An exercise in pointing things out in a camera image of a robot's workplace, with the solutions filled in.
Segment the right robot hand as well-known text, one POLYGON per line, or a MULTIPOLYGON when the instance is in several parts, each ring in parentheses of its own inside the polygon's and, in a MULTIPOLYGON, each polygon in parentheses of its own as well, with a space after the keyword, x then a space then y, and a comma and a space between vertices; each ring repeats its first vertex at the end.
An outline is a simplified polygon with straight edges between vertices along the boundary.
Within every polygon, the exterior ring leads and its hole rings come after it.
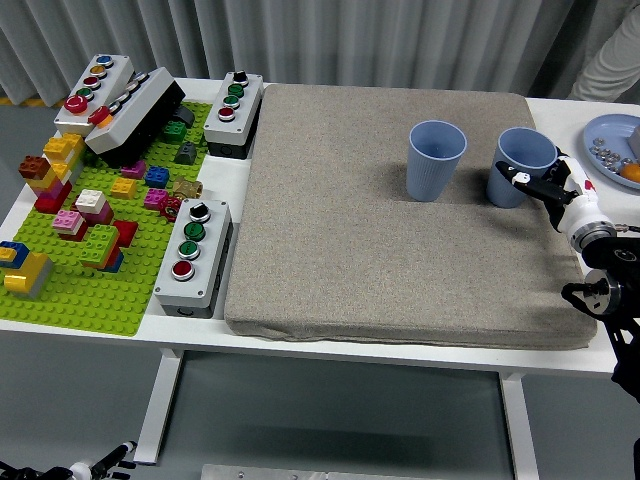
POLYGON ((594 239, 615 237, 615 226, 599 208, 595 186, 580 163, 560 149, 557 153, 542 177, 505 161, 497 162, 497 170, 516 190, 543 202, 552 227, 576 251, 594 239))

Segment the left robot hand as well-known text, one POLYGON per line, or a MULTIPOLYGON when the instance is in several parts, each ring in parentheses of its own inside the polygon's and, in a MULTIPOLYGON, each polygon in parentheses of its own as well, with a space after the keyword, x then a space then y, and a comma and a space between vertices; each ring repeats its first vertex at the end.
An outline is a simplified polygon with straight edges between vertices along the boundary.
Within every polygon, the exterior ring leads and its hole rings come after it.
POLYGON ((117 446, 102 459, 97 461, 81 460, 74 463, 70 470, 71 479, 97 480, 97 479, 130 479, 131 471, 137 465, 133 461, 126 460, 128 454, 137 448, 135 441, 126 441, 117 446))

